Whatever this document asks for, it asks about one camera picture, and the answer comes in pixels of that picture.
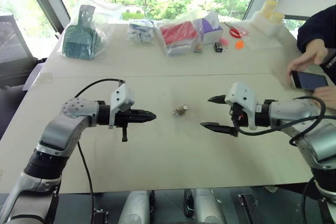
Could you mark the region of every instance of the window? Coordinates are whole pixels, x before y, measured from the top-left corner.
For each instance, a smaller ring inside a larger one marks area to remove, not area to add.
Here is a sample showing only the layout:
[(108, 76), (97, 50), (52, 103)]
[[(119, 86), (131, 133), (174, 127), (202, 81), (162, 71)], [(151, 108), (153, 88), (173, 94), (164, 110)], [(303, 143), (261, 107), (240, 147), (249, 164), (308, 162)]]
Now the window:
[[(77, 0), (63, 0), (65, 7), (71, 11)], [(251, 0), (101, 0), (119, 3), (123, 10), (119, 19), (147, 18), (153, 20), (174, 19), (180, 14), (194, 9), (217, 11), (220, 21), (242, 20)]]
[(290, 33), (296, 38), (298, 38), (299, 28), (306, 22), (305, 20), (296, 19), (284, 19), (285, 26), (288, 28)]
[(13, 14), (31, 54), (46, 58), (57, 39), (36, 0), (0, 0), (0, 15)]

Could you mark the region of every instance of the black chair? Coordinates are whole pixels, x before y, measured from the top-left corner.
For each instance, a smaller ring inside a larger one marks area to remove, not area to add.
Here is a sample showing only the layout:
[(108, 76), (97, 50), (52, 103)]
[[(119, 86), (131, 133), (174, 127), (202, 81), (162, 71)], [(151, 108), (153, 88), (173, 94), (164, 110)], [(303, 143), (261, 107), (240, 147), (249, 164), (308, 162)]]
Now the black chair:
[(24, 83), (38, 63), (13, 15), (0, 16), (0, 139), (26, 92)]

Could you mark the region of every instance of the hand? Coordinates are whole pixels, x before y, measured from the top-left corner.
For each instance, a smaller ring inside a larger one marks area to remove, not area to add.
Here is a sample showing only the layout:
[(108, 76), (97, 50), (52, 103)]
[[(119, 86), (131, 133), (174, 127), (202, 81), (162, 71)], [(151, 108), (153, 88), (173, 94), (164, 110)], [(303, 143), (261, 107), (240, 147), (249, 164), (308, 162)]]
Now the hand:
[(290, 83), (290, 72), (292, 70), (303, 72), (312, 63), (321, 64), (327, 55), (328, 50), (325, 48), (322, 39), (311, 40), (306, 46), (306, 52), (288, 65), (286, 71), (288, 83)]
[(313, 96), (323, 100), (328, 108), (336, 110), (336, 86), (316, 88)]

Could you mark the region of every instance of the red package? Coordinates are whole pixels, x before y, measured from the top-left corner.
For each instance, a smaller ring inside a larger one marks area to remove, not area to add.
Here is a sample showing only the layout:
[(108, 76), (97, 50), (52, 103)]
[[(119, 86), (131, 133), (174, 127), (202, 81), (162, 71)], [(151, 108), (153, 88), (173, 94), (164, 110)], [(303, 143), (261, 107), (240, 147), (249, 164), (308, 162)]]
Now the red package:
[(177, 41), (194, 39), (198, 37), (197, 31), (190, 21), (183, 22), (174, 26), (160, 27), (166, 45)]

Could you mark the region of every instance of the person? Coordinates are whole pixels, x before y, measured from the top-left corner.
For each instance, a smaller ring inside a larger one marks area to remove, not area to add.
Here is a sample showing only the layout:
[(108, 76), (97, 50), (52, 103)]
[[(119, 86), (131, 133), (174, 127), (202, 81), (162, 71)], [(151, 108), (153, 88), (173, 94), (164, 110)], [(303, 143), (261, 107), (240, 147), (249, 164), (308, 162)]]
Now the person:
[[(292, 70), (305, 71), (313, 63), (320, 65), (336, 84), (336, 63), (327, 68), (330, 61), (323, 62), (328, 55), (327, 48), (336, 48), (336, 5), (311, 16), (299, 28), (297, 46), (303, 54), (288, 65), (286, 74), (289, 81)], [(336, 110), (336, 86), (316, 88), (313, 96)]]

